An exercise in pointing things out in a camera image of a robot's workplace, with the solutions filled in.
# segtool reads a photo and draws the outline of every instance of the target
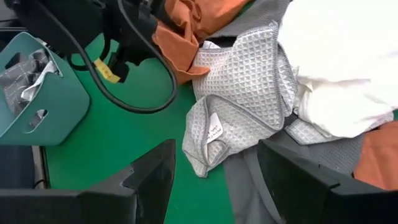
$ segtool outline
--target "basket handle hole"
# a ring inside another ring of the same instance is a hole
[[[36,113],[30,119],[29,124],[27,124],[27,126],[25,127],[24,132],[26,134],[32,133],[47,115],[48,115],[47,110],[36,111]]]
[[[14,54],[14,56],[12,56],[12,58],[10,59],[10,61],[6,64],[5,68],[11,68],[12,66],[20,63],[20,62],[24,62],[26,61],[26,58],[24,57],[23,54],[21,54],[20,52]]]

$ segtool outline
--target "teal plastic basket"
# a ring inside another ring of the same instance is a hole
[[[59,74],[46,73],[33,100],[15,116],[0,90],[0,144],[51,146],[60,144],[86,114],[90,105],[83,85],[62,58],[43,46],[30,34],[15,36],[0,52],[0,72],[20,53],[24,58],[39,49],[50,52]],[[47,110],[40,123],[32,129],[30,121],[39,110]]]

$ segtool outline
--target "yellow tag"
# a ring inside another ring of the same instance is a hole
[[[101,59],[95,60],[94,64],[107,81],[117,83],[120,80],[120,77],[113,74],[111,69]]]

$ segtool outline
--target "orange cloth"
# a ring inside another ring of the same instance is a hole
[[[354,176],[384,190],[398,189],[398,121],[365,134]]]
[[[152,40],[176,73],[179,84],[207,74],[207,67],[192,66],[199,42],[230,23],[250,0],[165,0],[165,10],[183,29],[180,36],[165,24],[159,25]]]

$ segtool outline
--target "clothing label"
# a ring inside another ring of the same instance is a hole
[[[220,123],[220,119],[218,119],[217,113],[213,113],[210,116],[210,124],[209,124],[209,131],[207,133],[207,141],[206,143],[210,143],[222,135],[224,129]]]
[[[101,59],[95,60],[94,64],[107,81],[117,83],[120,80],[120,77],[113,74],[111,69]]]

